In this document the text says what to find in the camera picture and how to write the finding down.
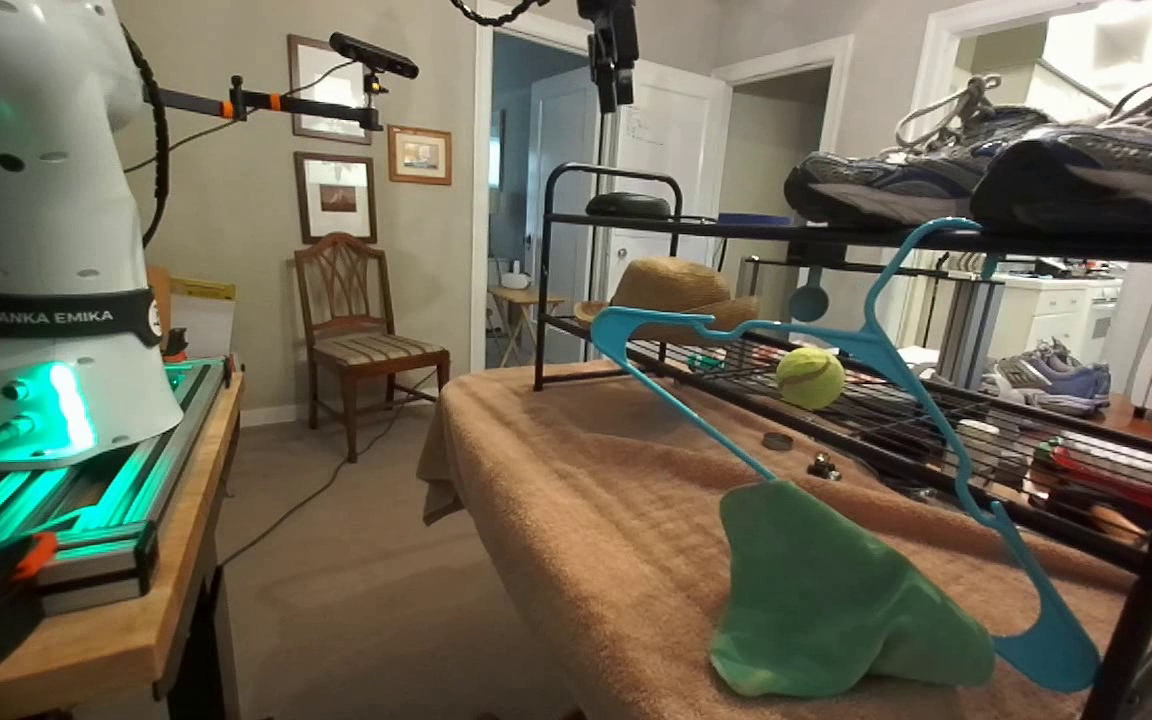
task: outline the metal rack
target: metal rack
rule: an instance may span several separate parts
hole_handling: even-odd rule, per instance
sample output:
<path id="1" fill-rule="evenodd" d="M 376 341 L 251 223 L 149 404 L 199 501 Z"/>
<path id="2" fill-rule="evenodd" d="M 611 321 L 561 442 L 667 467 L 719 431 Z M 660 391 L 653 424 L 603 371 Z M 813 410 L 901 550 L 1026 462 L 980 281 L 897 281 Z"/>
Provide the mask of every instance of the metal rack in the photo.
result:
<path id="1" fill-rule="evenodd" d="M 632 218 L 632 214 L 572 214 L 572 213 L 550 213 L 555 187 L 563 176 L 600 176 L 600 179 L 653 179 L 660 187 L 672 190 L 672 218 Z M 550 262 L 550 228 L 555 223 L 585 223 L 585 228 L 627 228 L 627 232 L 667 232 L 672 243 L 667 250 L 676 255 L 679 236 L 739 236 L 739 239 L 782 239 L 795 243 L 795 250 L 805 255 L 834 255 L 834 248 L 845 243 L 869 243 L 869 248 L 901 248 L 905 232 L 826 232 L 826 228 L 750 228 L 750 223 L 711 223 L 711 218 L 686 218 L 683 214 L 683 190 L 672 176 L 656 176 L 656 170 L 621 170 L 621 166 L 594 166 L 594 162 L 561 162 L 548 184 L 543 184 L 543 243 L 541 243 L 541 307 L 536 311 L 536 391 L 543 391 L 543 383 L 555 381 L 590 381 L 590 377 L 608 377 L 608 371 L 585 371 L 585 377 L 543 377 L 543 328 L 561 328 L 561 331 L 575 331 L 589 335 L 589 328 L 572 314 L 550 314 L 548 307 L 548 262 Z M 990 236 L 990 232 L 940 232 L 930 236 L 924 248 L 930 250 L 982 250 L 988 269 L 1001 255 L 1039 255 L 1061 248 L 1061 255 L 1101 255 L 1101 261 L 1146 261 L 1152 262 L 1152 239 L 1139 243 L 1132 236 Z M 786 346 L 792 341 L 782 335 L 743 335 L 739 346 L 725 346 L 725 371 L 704 371 L 704 346 L 672 346 L 672 344 L 636 344 L 632 360 L 639 360 L 653 371 L 676 377 L 693 386 L 704 386 L 711 395 L 725 395 L 739 406 L 750 406 L 758 415 L 771 415 L 786 429 L 799 429 L 825 442 L 834 442 L 845 451 L 854 451 L 859 460 L 869 460 L 874 467 L 874 475 L 893 479 L 905 475 L 897 483 L 897 492 L 918 495 L 928 501 L 928 492 L 945 492 L 948 467 L 945 467 L 945 446 L 936 442 L 936 431 L 928 431 L 928 424 L 907 406 L 907 401 L 885 383 L 869 383 L 864 368 L 854 368 L 851 391 L 818 410 L 792 410 L 782 406 L 767 383 L 767 365 L 758 356 L 758 346 Z M 1126 714 L 1139 696 L 1152 689 L 1152 441 L 1135 441 L 1135 437 L 1119 437 L 1106 431 L 1101 424 L 1081 424 L 1069 415 L 1047 415 L 1034 406 L 1021 406 L 1021 404 L 1001 404 L 1001 401 L 982 401 L 961 386 L 945 386 L 945 383 L 928 383 L 928 391 L 936 395 L 936 404 L 951 415 L 951 419 L 982 419 L 988 429 L 1001 431 L 997 442 L 972 442 L 972 467 L 988 467 L 988 475 L 980 475 L 980 483 L 972 492 L 980 495 L 997 495 L 988 483 L 1009 483 L 1013 492 L 1026 492 L 1022 483 L 1016 483 L 1013 460 L 1021 455 L 1039 455 L 1044 460 L 1044 503 L 1022 503 L 1022 501 L 1002 501 L 1009 512 L 1050 537 L 1064 538 L 1081 550 L 1090 550 L 1101 558 L 1110 558 L 1126 573 L 1135 573 L 1135 584 L 1126 590 L 1126 602 L 1119 611 L 1119 623 L 1106 639 L 1106 653 L 1101 658 L 1090 696 L 1084 714 L 1101 720 L 1101 714 Z M 1146 537 L 1142 538 L 1106 538 L 1097 528 L 1087 528 L 1087 515 L 1076 515 L 1072 506 L 1055 503 L 1055 483 L 1061 471 L 1069 475 L 1069 467 L 1090 471 L 1101 479 L 1119 479 L 1126 489 L 1119 489 L 1122 495 L 1135 501 L 1135 506 L 1142 506 L 1142 515 L 1135 515 Z"/>

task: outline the wooden chair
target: wooden chair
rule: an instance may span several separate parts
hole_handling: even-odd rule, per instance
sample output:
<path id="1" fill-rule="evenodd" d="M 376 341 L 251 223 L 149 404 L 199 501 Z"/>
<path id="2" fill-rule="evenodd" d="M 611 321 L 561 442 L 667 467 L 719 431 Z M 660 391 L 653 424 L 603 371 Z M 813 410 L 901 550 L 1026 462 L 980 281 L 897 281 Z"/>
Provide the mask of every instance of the wooden chair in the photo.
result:
<path id="1" fill-rule="evenodd" d="M 385 406 L 398 386 L 396 377 L 433 368 L 438 386 L 446 383 L 453 356 L 444 346 L 416 344 L 392 331 L 386 269 L 376 243 L 351 236 L 328 236 L 291 255 L 300 286 L 300 321 L 308 344 L 308 429 L 319 424 L 325 371 L 339 386 L 339 415 L 349 437 L 349 462 L 354 451 L 354 401 L 360 383 L 385 381 Z"/>

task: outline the door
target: door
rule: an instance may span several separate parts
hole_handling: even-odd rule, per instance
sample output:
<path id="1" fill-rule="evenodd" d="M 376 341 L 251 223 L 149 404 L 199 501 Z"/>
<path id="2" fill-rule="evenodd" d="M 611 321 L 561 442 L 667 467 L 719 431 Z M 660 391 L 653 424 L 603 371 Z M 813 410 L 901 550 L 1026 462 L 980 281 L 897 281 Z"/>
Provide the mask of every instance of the door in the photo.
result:
<path id="1" fill-rule="evenodd" d="M 614 166 L 663 170 L 683 187 L 683 214 L 717 214 L 725 187 L 733 88 L 711 75 L 636 64 L 636 101 L 614 118 Z M 621 179 L 614 187 L 663 190 L 660 184 Z M 663 232 L 611 232 L 594 286 L 614 291 L 636 255 L 667 255 Z M 683 236 L 679 255 L 719 269 L 719 239 Z"/>
<path id="2" fill-rule="evenodd" d="M 536 282 L 541 282 L 541 239 L 543 239 L 543 184 L 555 162 L 594 158 L 594 117 L 600 101 L 585 69 L 561 73 L 530 84 L 530 152 L 526 152 L 526 236 L 536 239 Z M 555 187 L 555 213 L 585 213 L 590 201 L 590 176 L 563 176 Z M 550 223 L 548 294 L 585 301 L 590 269 L 589 228 Z M 580 360 L 580 341 L 569 331 L 543 331 L 548 360 Z"/>

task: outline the plastic hanger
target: plastic hanger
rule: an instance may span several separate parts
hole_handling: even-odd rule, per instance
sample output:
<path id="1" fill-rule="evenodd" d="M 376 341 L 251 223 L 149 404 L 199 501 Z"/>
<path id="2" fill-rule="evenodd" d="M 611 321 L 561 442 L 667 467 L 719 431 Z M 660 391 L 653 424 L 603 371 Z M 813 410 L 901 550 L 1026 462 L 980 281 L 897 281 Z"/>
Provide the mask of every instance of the plastic hanger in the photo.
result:
<path id="1" fill-rule="evenodd" d="M 704 437 L 711 437 L 717 442 L 725 442 L 758 483 L 774 483 L 774 471 L 763 467 L 750 451 L 743 451 L 733 437 L 725 437 L 717 424 L 709 424 L 696 406 L 686 406 L 679 395 L 672 395 L 660 381 L 653 381 L 648 371 L 636 368 L 636 360 L 627 356 L 627 341 L 639 328 L 686 328 L 704 341 L 717 344 L 736 344 L 743 331 L 774 331 L 774 335 L 813 335 L 825 341 L 833 346 L 839 346 L 846 360 L 864 365 L 869 371 L 885 377 L 893 386 L 915 395 L 918 410 L 930 419 L 930 429 L 940 431 L 940 441 L 948 442 L 948 451 L 957 455 L 957 501 L 961 506 L 990 528 L 1002 538 L 1009 558 L 1026 574 L 1026 584 L 1039 596 L 1039 616 L 1030 628 L 1022 628 L 1021 634 L 997 634 L 997 653 L 1022 670 L 1026 680 L 1034 680 L 1047 691 L 1081 691 L 1097 680 L 1097 642 L 1087 639 L 1084 623 L 1072 616 L 1072 608 L 1061 600 L 1050 574 L 1044 573 L 1044 564 L 1026 550 L 1021 528 L 1013 525 L 1013 515 L 1002 512 L 1001 501 L 990 501 L 988 506 L 976 503 L 966 475 L 972 475 L 972 460 L 964 441 L 951 431 L 948 415 L 940 410 L 940 404 L 930 401 L 930 391 L 915 381 L 915 371 L 901 360 L 897 344 L 888 341 L 888 331 L 881 328 L 874 302 L 885 294 L 885 286 L 897 281 L 901 262 L 907 261 L 907 250 L 915 250 L 928 236 L 940 232 L 972 232 L 980 228 L 976 218 L 961 218 L 961 214 L 945 214 L 945 218 L 928 218 L 915 232 L 907 232 L 907 239 L 901 243 L 901 250 L 888 261 L 888 269 L 881 271 L 881 281 L 869 286 L 864 294 L 864 321 L 854 331 L 834 331 L 834 328 L 813 328 L 813 324 L 782 324 L 782 321 L 747 321 L 739 328 L 711 328 L 711 314 L 704 311 L 648 311 L 648 307 L 603 307 L 590 324 L 590 344 L 621 368 L 627 371 L 636 383 L 643 383 L 660 404 L 667 404 L 676 415 L 683 415 L 686 424 L 696 424 Z"/>

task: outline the baseboard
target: baseboard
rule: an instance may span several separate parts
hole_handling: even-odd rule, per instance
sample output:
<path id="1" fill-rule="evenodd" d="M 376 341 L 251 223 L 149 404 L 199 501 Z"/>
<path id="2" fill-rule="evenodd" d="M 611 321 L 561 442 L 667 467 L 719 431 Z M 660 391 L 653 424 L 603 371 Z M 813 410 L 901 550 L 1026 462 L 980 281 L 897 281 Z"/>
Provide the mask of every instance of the baseboard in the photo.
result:
<path id="1" fill-rule="evenodd" d="M 300 415 L 305 415 L 300 404 L 244 406 L 244 429 L 294 424 Z"/>

